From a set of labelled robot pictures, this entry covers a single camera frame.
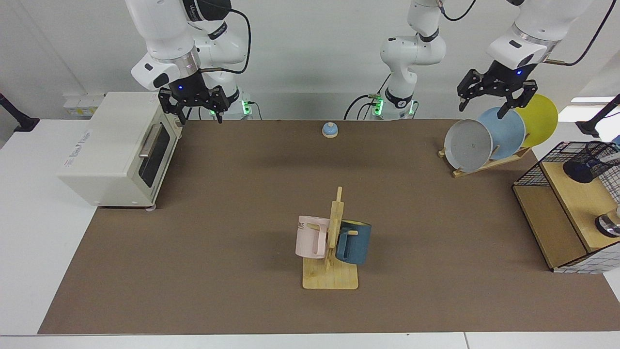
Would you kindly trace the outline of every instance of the power strip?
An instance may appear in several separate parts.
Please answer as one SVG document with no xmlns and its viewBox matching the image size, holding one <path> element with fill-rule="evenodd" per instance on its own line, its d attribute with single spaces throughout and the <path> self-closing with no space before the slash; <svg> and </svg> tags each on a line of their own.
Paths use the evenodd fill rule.
<svg viewBox="0 0 620 349">
<path fill-rule="evenodd" d="M 87 94 L 85 96 L 65 96 L 67 99 L 64 109 L 73 117 L 90 118 L 101 105 L 105 95 Z"/>
</svg>

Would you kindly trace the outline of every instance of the white toaster oven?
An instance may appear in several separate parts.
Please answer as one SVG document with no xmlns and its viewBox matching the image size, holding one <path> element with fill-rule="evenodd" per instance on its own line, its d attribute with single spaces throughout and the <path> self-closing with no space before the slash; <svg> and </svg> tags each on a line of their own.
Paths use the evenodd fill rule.
<svg viewBox="0 0 620 349">
<path fill-rule="evenodd" d="M 181 130 L 157 93 L 108 93 L 57 175 L 93 206 L 151 207 Z"/>
</svg>

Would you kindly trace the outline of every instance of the white table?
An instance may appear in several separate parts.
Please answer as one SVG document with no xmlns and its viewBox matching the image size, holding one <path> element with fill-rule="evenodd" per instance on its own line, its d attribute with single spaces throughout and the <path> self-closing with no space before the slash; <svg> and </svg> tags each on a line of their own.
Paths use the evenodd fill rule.
<svg viewBox="0 0 620 349">
<path fill-rule="evenodd" d="M 38 328 L 95 208 L 55 172 L 87 127 L 81 120 L 42 120 L 0 150 L 0 348 L 445 348 L 582 349 L 620 347 L 620 332 L 384 333 L 340 335 L 38 336 Z M 534 149 L 590 140 L 572 124 Z M 620 271 L 606 274 L 620 296 Z"/>
</svg>

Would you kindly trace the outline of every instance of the oven door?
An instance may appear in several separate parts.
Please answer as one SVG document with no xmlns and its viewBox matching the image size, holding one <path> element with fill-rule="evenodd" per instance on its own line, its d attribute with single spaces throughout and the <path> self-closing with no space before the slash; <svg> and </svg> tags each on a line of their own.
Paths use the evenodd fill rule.
<svg viewBox="0 0 620 349">
<path fill-rule="evenodd" d="M 155 198 L 163 182 L 168 164 L 177 145 L 177 135 L 174 132 L 168 118 L 160 113 L 154 118 L 146 141 L 139 153 L 137 180 L 141 187 L 146 186 L 145 194 Z"/>
</svg>

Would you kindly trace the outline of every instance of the brown table mat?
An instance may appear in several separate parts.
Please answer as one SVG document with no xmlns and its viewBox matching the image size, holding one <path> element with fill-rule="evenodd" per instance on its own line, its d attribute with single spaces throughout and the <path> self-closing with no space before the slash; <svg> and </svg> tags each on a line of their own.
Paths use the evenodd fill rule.
<svg viewBox="0 0 620 349">
<path fill-rule="evenodd" d="M 512 193 L 453 179 L 454 121 L 189 122 L 158 209 L 99 209 L 39 333 L 620 330 L 602 275 L 552 274 Z M 373 224 L 357 291 L 307 291 L 298 215 Z"/>
</svg>

